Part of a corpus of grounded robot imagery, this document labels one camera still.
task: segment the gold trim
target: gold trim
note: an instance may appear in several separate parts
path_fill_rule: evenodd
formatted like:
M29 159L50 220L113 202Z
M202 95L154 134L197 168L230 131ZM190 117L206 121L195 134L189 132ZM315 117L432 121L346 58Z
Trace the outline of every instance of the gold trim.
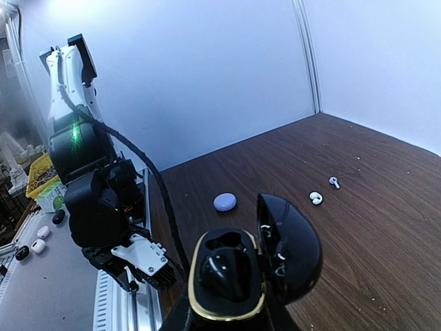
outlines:
M190 269L190 275L189 275L189 279L188 279L188 298L189 298L190 305L191 305L193 311L195 313L197 313L197 315L203 317L204 319L209 319L212 321L224 321L224 322L242 321L244 319L250 319L250 318L254 317L260 311L262 311L263 306L265 304L265 280L263 280L263 282L262 282L262 296L260 297L256 307L252 311L250 311L246 314L240 315L240 316L219 315L214 312L210 312L209 310L206 310L204 307L202 307L199 304L199 302L196 300L196 296L194 294L194 273L195 273L195 269L196 269L196 258L198 256L199 247L201 246L201 242L207 233L208 232L204 233L200 237L198 243L196 244L196 248L194 249L194 253L193 253L192 267ZM257 248L256 242L254 241L254 237L248 232L247 232L247 234L251 237L253 244L254 244L254 247Z

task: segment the black cable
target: black cable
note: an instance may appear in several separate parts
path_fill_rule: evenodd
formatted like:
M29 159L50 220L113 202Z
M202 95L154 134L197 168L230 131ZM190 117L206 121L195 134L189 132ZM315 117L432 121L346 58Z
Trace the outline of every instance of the black cable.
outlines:
M21 25L22 25L22 17L21 17L21 11L20 11L20 7L18 5L13 5L15 7L15 9L17 10L17 14L19 15L19 53L21 56L21 60L23 61L23 46L22 46L22 42L21 42Z
M81 111L77 106L75 106L72 101L70 100L67 92L65 91L65 86L63 83L63 76L61 73L61 52L59 52L59 58L58 58L58 78L59 78L59 89L61 96L63 100L66 102L68 107L74 112L74 114L81 117L84 121L87 121L88 123L91 123L94 127L98 128L99 130L102 130L116 139L118 139L121 143L126 145L137 157L141 159L142 162L152 171L153 177L155 178L159 190L161 191L162 200L164 203L165 212L167 213L167 218L169 221L170 231L172 233L172 238L174 241L174 245L176 246L176 251L178 252L179 260L181 260L182 267L186 273L186 275L189 274L190 271L190 264L187 258L187 255L184 251L184 246L181 241L181 237L179 236L179 229L178 225L176 223L176 217L174 216L174 210L172 201L170 199L170 195L168 193L167 186L165 186L165 182L163 177L161 176L161 173L158 171L156 166L153 164L153 162L145 155L145 153L137 148L129 139L124 137L121 133L116 131L115 129L105 125L103 122L100 122L83 111Z

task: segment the metal frame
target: metal frame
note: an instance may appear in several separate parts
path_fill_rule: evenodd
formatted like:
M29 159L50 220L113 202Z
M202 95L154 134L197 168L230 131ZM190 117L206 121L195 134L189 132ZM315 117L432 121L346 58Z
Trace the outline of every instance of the metal frame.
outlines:
M322 97L320 95L320 84L318 82L318 71L316 65L316 57L314 55L314 47L312 45L311 33L309 31L309 23L306 15L303 0L291 0L294 12L296 13L298 31L300 40L302 41L303 54L307 67L309 80L309 89L311 90L314 114L323 112Z
M16 6L7 3L7 1L0 0L0 4L7 8L5 12L6 19L6 39L8 40L9 49L11 52L12 62L14 64L15 70L17 72L17 79L21 89L23 90L23 95L26 100L26 104L29 110L34 110L30 112L32 116L33 123L37 132L39 133L41 142L48 148L48 135L45 120L43 118L42 112L38 109L38 103L35 99L35 95L30 83L29 72L26 68L26 62L23 58L23 54L20 52L20 40L19 40L19 27L16 22L18 17L18 10Z
M143 170L147 229L150 219L149 173ZM127 272L129 281L134 280ZM159 292L139 284L136 295L127 293L104 271L98 272L95 292L93 331L159 331L163 323Z

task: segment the case lid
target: case lid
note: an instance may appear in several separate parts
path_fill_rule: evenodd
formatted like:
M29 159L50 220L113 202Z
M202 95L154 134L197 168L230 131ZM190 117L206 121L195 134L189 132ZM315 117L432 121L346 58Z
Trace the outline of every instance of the case lid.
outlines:
M257 197L257 224L264 272L285 305L307 294L322 270L322 247L307 218L289 201Z

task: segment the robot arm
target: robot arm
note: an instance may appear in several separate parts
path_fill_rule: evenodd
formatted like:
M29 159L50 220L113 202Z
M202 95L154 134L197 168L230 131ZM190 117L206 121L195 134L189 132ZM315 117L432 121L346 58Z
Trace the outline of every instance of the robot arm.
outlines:
M84 257L125 290L127 269L138 281L163 290L176 281L166 249L135 223L145 220L145 188L130 160L118 157L102 122L93 79L96 70L82 35L40 54L50 75L49 154L67 186L70 231Z

